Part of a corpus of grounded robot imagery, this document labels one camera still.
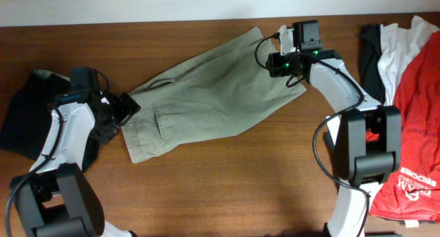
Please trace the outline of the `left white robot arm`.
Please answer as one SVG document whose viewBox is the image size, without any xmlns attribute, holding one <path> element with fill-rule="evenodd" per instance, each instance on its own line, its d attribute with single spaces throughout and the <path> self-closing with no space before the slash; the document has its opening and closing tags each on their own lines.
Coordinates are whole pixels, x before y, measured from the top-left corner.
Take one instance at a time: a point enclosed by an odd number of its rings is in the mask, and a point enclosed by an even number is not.
<svg viewBox="0 0 440 237">
<path fill-rule="evenodd" d="M 16 208 L 27 236 L 134 236 L 106 220 L 82 166 L 88 139 L 108 143 L 139 104 L 127 93 L 82 90 L 56 96 L 49 109 L 41 154 L 27 174 L 11 181 L 6 209 Z"/>
</svg>

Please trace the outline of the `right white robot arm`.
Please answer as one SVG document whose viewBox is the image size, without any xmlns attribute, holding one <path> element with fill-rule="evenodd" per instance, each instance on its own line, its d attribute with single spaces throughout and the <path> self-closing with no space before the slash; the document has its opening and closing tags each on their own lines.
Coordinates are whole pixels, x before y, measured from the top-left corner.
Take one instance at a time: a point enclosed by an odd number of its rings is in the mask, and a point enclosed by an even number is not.
<svg viewBox="0 0 440 237">
<path fill-rule="evenodd" d="M 312 141 L 328 127 L 338 184 L 335 209 L 323 236 L 364 236 L 372 203 L 401 163 L 399 109 L 382 106 L 353 79 L 333 50 L 271 53 L 265 63 L 270 76 L 301 77 L 319 90 L 333 109 L 315 130 Z"/>
</svg>

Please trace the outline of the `khaki green shorts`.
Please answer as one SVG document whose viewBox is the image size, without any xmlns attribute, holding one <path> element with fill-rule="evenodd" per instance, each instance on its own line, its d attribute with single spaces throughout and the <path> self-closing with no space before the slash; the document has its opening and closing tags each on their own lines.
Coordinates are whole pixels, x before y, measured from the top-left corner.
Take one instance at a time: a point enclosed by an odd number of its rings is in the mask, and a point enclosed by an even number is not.
<svg viewBox="0 0 440 237">
<path fill-rule="evenodd" d="M 141 109 L 123 127 L 133 163 L 181 144 L 237 136 L 302 95 L 260 67 L 275 52 L 254 27 L 138 86 L 130 96 Z"/>
</svg>

